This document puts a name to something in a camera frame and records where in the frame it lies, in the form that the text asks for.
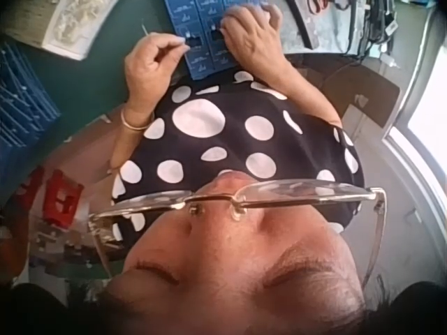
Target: red plastic part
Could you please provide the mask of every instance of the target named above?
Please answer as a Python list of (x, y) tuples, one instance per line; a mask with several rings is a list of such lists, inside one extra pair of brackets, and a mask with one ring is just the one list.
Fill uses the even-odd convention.
[(15, 198), (22, 205), (23, 209), (30, 211), (33, 207), (34, 200), (36, 199), (37, 192), (43, 183), (43, 175), (45, 170), (43, 167), (38, 166), (28, 177), (28, 182), (20, 185), (20, 190), (24, 191), (21, 194), (18, 192), (15, 194)]
[(47, 181), (43, 201), (43, 219), (62, 229), (69, 229), (73, 223), (84, 186), (65, 177), (61, 170), (55, 170)]

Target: glasses frame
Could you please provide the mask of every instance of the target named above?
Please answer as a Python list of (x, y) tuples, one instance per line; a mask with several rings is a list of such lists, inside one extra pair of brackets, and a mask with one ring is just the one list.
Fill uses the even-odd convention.
[[(282, 179), (278, 181), (282, 182), (290, 182), (290, 183), (300, 183), (304, 181), (311, 181), (313, 179)], [(265, 182), (255, 183), (253, 185), (264, 184)], [(344, 187), (355, 187), (357, 186), (344, 184)], [(300, 206), (305, 204), (312, 205), (325, 205), (325, 204), (337, 204), (340, 202), (361, 202), (361, 201), (374, 201), (376, 200), (376, 204), (374, 206), (374, 211), (377, 214), (377, 222), (376, 229), (374, 234), (374, 243), (372, 245), (371, 255), (369, 257), (369, 262), (367, 266), (367, 270), (365, 273), (365, 277), (362, 280), (362, 289), (368, 283), (369, 278), (372, 275), (372, 271), (374, 270), (374, 266), (376, 264), (377, 258), (379, 256), (379, 251), (381, 247), (381, 242), (383, 238), (384, 228), (386, 224), (386, 212), (387, 212), (387, 199), (386, 192), (382, 188), (374, 187), (374, 188), (363, 188), (366, 193), (363, 194), (344, 194), (344, 195), (310, 195), (306, 199), (287, 199), (287, 200), (259, 200), (259, 201), (246, 201), (246, 200), (238, 200), (236, 195), (240, 190), (236, 192), (236, 195), (232, 195), (229, 193), (221, 193), (221, 194), (200, 194), (196, 195), (191, 192), (190, 195), (185, 196), (183, 198), (179, 198), (175, 203), (171, 204), (157, 204), (153, 206), (139, 206), (128, 209), (118, 209), (118, 210), (108, 210), (102, 211), (99, 213), (91, 214), (89, 216), (89, 228), (90, 232), (94, 236), (94, 242), (96, 250), (100, 256), (101, 262), (108, 273), (109, 277), (112, 278), (112, 274), (110, 271), (110, 265), (108, 262), (108, 257), (105, 253), (105, 249), (102, 245), (102, 241), (99, 238), (99, 229), (96, 227), (96, 222), (103, 218), (112, 218), (115, 216), (123, 216), (135, 213), (142, 213), (146, 211), (172, 211), (176, 209), (183, 209), (188, 204), (195, 204), (197, 202), (207, 202), (207, 201), (229, 201), (232, 204), (233, 218), (235, 220), (239, 220), (241, 215), (245, 214), (248, 209), (259, 209), (259, 208), (273, 208), (273, 207), (290, 207), (290, 206)]]

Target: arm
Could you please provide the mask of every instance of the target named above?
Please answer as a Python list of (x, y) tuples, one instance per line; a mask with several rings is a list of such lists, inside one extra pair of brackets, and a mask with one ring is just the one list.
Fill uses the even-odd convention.
[(180, 59), (189, 50), (184, 38), (151, 33), (142, 38), (125, 59), (129, 100), (122, 109), (121, 125), (110, 159), (110, 168), (119, 169), (140, 143), (154, 119), (154, 110), (168, 90)]
[[(131, 110), (127, 105), (122, 109), (126, 122), (132, 127), (140, 128), (148, 125), (153, 121), (153, 114), (139, 114)], [(118, 136), (115, 140), (115, 148), (113, 149), (112, 158), (110, 159), (110, 169), (119, 169), (128, 159), (130, 159), (133, 151), (140, 143), (143, 131), (134, 131), (122, 124), (119, 127)]]
[(329, 100), (292, 65), (277, 80), (266, 81), (270, 87), (290, 98), (298, 109), (342, 128), (342, 120)]
[(276, 6), (235, 6), (221, 21), (228, 49), (243, 68), (290, 98), (301, 112), (342, 127), (329, 100), (299, 74), (282, 52), (282, 14)]

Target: glasses lens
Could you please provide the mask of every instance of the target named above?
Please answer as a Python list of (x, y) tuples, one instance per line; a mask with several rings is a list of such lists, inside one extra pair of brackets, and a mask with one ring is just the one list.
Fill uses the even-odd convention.
[(101, 213), (96, 214), (98, 218), (109, 216), (138, 213), (148, 209), (165, 209), (173, 204), (181, 202), (184, 198), (189, 197), (190, 191), (168, 191), (142, 195), (133, 199), (118, 202), (108, 207)]
[(334, 195), (369, 195), (370, 192), (350, 184), (315, 179), (288, 179), (266, 181), (245, 186), (236, 194), (236, 199), (245, 202), (277, 200), (311, 200), (330, 198)]

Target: polka dot shirt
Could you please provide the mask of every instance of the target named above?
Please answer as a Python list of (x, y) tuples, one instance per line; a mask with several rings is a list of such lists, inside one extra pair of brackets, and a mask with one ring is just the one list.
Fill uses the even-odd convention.
[[(301, 113), (251, 74), (232, 70), (193, 84), (185, 79), (168, 90), (154, 122), (116, 176), (112, 202), (196, 191), (231, 170), (259, 181), (320, 179), (364, 186), (358, 155), (341, 128)], [(316, 189), (321, 195), (328, 191)], [(316, 208), (340, 233), (360, 205)], [(115, 239), (132, 247), (157, 215), (117, 218)]]

